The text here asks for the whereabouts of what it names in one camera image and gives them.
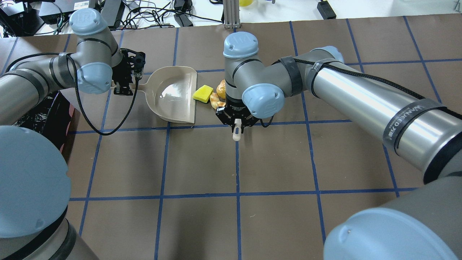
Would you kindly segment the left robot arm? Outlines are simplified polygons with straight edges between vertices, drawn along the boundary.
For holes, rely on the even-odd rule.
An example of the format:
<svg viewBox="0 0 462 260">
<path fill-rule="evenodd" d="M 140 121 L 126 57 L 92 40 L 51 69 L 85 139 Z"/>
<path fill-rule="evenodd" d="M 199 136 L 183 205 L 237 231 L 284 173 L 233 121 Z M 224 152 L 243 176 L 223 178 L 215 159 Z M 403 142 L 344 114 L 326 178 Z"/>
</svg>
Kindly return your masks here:
<svg viewBox="0 0 462 260">
<path fill-rule="evenodd" d="M 102 15 L 92 8 L 69 18 L 75 53 L 40 53 L 13 61 L 1 75 L 1 259 L 97 260 L 66 217 L 71 196 L 61 154 L 71 121 L 58 91 L 136 97 L 145 54 L 119 48 Z"/>
</svg>

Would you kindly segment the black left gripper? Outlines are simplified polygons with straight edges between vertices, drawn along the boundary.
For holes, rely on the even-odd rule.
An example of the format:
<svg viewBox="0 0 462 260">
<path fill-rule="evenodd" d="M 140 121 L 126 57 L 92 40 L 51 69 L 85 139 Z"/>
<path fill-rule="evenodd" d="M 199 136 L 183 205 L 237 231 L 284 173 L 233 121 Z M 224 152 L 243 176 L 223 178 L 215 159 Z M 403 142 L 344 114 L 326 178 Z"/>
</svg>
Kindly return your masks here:
<svg viewBox="0 0 462 260">
<path fill-rule="evenodd" d="M 136 80 L 142 79 L 146 64 L 146 54 L 133 50 L 120 50 L 122 59 L 113 67 L 113 82 L 115 83 L 113 94 L 133 96 L 134 92 L 129 83 L 132 77 Z"/>
</svg>

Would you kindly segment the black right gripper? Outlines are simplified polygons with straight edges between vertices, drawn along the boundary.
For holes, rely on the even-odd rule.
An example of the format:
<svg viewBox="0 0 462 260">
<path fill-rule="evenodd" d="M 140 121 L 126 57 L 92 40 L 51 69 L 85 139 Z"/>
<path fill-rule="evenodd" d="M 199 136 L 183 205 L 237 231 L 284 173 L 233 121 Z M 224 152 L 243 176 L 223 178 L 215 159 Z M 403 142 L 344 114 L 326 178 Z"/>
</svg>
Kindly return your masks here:
<svg viewBox="0 0 462 260">
<path fill-rule="evenodd" d="M 252 127 L 258 122 L 258 118 L 253 116 L 241 99 L 226 99 L 226 107 L 218 107 L 215 115 L 223 123 L 231 127 L 232 133 L 235 132 L 235 120 L 241 119 L 241 133 L 245 128 Z"/>
</svg>

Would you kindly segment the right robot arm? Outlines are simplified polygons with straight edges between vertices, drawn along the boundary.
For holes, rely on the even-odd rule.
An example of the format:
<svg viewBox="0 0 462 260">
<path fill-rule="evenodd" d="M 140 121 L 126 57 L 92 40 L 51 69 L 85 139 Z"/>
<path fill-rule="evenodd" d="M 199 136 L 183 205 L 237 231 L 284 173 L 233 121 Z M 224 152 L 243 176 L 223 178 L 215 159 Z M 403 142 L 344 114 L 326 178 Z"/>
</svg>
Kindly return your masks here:
<svg viewBox="0 0 462 260">
<path fill-rule="evenodd" d="M 353 214 L 324 242 L 325 260 L 461 259 L 461 115 L 399 84 L 343 63 L 333 46 L 264 66 L 257 38 L 244 31 L 224 40 L 226 105 L 216 115 L 239 140 L 241 130 L 279 112 L 286 97 L 307 91 L 345 123 L 318 123 L 311 138 L 340 146 L 377 146 L 419 169 L 423 186 Z"/>
</svg>

